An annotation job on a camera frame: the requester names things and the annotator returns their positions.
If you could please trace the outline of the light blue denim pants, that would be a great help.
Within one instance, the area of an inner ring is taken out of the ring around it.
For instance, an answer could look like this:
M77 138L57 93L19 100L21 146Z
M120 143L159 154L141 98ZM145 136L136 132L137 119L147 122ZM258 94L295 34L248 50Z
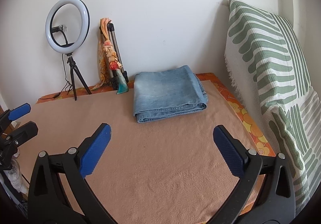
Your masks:
M187 65L135 76L133 115L138 123L203 111L207 102L201 81Z

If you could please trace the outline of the orange haired doll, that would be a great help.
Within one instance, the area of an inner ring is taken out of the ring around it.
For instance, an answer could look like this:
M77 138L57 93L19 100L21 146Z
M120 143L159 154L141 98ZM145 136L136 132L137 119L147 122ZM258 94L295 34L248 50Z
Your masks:
M114 90L117 91L117 94L123 94L128 92L128 85L125 80L123 73L121 72L122 64L118 59L118 55L114 50L110 40L105 40L103 43L103 51L107 57L108 69L110 73L110 80Z

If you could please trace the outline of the orange patterned scarf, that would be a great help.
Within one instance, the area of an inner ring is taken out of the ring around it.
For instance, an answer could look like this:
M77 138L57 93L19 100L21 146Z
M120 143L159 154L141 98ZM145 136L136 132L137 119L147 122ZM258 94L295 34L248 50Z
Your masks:
M109 35L107 25L111 22L109 18L100 19L100 37L98 44L98 58L99 58L99 77L100 81L92 90L99 89L104 85L111 85L111 75L109 72L108 51L114 51L113 43Z

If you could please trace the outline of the green white patterned cushion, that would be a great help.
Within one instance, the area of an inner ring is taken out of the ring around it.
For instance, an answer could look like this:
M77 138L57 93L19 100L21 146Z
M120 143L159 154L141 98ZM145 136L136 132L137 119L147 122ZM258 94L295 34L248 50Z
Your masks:
M296 211L320 184L320 98L290 22L229 0L225 62L246 110L290 165Z

